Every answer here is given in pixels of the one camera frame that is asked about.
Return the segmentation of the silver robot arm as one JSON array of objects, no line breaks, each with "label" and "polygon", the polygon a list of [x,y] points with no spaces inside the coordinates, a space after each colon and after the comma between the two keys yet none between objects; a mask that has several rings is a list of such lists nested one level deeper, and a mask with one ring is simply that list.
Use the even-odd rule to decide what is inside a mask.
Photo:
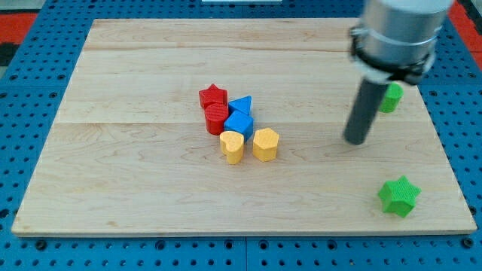
[{"label": "silver robot arm", "polygon": [[435,62],[438,33],[453,0],[367,0],[350,57],[374,84],[418,84]]}]

